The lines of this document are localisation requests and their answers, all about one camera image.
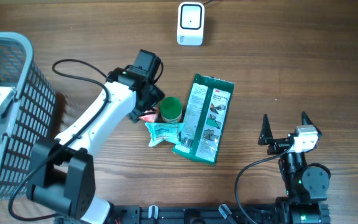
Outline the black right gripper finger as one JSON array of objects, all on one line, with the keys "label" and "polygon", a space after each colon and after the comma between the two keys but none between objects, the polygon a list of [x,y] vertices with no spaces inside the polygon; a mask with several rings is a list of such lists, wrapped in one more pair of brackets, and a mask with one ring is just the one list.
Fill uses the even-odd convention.
[{"label": "black right gripper finger", "polygon": [[273,143],[273,134],[270,128],[269,117],[267,114],[264,114],[262,121],[262,129],[260,132],[258,144],[272,144]]},{"label": "black right gripper finger", "polygon": [[317,128],[316,125],[314,125],[314,123],[310,120],[309,116],[306,114],[305,111],[301,113],[301,122],[302,125],[312,125],[316,129],[317,135],[318,136],[322,135],[322,132]]}]

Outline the red white small packet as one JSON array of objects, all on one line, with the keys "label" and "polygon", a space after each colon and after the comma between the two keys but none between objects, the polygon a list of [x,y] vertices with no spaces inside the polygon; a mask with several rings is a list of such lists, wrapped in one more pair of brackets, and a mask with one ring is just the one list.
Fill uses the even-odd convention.
[{"label": "red white small packet", "polygon": [[146,111],[139,117],[139,119],[145,122],[154,123],[158,119],[158,112],[153,110]]}]

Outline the green lid jar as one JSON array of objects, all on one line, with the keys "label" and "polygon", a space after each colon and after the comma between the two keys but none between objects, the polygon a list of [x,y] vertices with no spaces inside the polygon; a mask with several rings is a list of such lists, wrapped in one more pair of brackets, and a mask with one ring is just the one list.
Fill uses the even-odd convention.
[{"label": "green lid jar", "polygon": [[166,123],[178,123],[181,120],[182,111],[182,103],[176,97],[169,96],[161,102],[160,113]]}]

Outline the teal tissue packet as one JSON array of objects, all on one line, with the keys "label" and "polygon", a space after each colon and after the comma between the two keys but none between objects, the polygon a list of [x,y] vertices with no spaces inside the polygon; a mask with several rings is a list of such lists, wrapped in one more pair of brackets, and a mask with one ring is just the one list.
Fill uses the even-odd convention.
[{"label": "teal tissue packet", "polygon": [[184,123],[145,123],[145,126],[150,133],[149,147],[154,147],[162,141],[179,144]]}]

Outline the green 3M wipes packet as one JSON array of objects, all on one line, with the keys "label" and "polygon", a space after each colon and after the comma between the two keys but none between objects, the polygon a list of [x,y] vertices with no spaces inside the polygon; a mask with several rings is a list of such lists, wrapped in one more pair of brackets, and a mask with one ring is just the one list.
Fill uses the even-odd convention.
[{"label": "green 3M wipes packet", "polygon": [[196,74],[175,154],[214,165],[219,152],[234,83]]}]

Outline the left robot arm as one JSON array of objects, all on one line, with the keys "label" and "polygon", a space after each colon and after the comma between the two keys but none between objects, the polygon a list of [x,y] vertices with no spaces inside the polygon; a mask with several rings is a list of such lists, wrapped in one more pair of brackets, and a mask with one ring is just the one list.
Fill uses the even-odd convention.
[{"label": "left robot arm", "polygon": [[55,139],[40,138],[32,147],[27,198],[53,210],[54,223],[120,223],[114,204],[96,196],[94,157],[119,122],[154,114],[164,97],[156,86],[163,63],[140,50],[135,62],[106,75],[91,106]]}]

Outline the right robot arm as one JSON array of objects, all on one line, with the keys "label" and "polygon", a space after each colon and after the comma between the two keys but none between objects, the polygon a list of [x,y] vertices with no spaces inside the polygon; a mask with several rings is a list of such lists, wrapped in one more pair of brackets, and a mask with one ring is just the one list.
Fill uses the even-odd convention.
[{"label": "right robot arm", "polygon": [[258,144],[267,145],[267,154],[278,156],[278,166],[287,195],[275,201],[278,223],[328,224],[331,222],[327,200],[331,171],[324,165],[306,162],[305,154],[316,148],[322,132],[305,112],[301,125],[286,138],[274,138],[269,118],[262,121]]}]

